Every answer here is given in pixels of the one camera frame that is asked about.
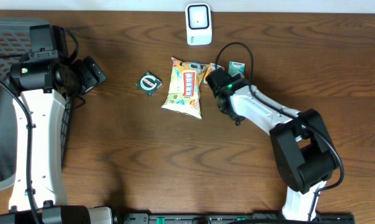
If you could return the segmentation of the orange Kleenex tissue pack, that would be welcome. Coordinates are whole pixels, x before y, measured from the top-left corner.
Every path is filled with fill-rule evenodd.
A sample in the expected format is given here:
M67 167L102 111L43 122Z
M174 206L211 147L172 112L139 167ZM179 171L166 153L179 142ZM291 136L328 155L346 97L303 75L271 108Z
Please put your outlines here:
M216 69L218 69L218 68L221 68L222 70L225 69L224 67L222 67L222 66L220 66L220 65L217 65L217 64L215 64L215 63L210 63L210 64L209 64L209 66L208 66L208 68L207 68L207 70L206 70L206 73L205 73L205 75L204 75L204 77L203 77L203 82L204 82L205 84L208 83L207 80L206 80L206 78L209 76L209 74L210 74L212 71L214 71L214 70L216 70Z

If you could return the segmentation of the yellow wet wipes pack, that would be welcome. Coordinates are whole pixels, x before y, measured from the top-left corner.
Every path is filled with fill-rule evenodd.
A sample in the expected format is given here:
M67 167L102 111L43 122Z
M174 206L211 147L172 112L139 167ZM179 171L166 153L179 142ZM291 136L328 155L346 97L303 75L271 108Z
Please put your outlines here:
M201 119L200 83L207 69L208 64L172 57L169 92L161 108Z

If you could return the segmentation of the green white small pack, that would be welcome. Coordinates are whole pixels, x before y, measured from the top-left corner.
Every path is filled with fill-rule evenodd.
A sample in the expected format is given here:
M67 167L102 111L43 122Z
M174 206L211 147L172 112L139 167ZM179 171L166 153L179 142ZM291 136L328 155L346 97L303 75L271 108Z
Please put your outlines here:
M148 96L153 96L162 86L162 80L150 71L146 71L137 81L136 86Z

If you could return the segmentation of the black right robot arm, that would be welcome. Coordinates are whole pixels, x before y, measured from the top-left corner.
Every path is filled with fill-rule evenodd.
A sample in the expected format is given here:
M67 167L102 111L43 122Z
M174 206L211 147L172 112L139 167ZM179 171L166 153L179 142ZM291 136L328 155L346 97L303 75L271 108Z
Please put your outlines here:
M283 106L221 68L205 80L222 113L236 124L247 119L269 135L278 172L288 186L284 218L313 221L320 192L330 189L326 182L334 170L343 169L320 114Z

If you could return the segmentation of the green Kleenex tissue pack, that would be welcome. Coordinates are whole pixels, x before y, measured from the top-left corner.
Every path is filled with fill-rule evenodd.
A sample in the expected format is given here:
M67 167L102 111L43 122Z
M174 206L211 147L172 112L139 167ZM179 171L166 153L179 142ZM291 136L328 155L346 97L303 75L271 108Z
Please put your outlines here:
M229 62L228 74L232 77L238 76L244 78L245 64L241 62Z

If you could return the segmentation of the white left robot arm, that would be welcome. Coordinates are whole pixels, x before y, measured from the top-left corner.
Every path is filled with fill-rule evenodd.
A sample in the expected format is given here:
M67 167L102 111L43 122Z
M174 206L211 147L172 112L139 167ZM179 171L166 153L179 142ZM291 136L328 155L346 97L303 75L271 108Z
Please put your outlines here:
M69 30L46 24L29 34L32 50L11 66L4 84L17 116L17 156L9 211L0 223L117 223L109 206L69 205L62 179L67 102L83 98L106 75L91 57L68 52Z

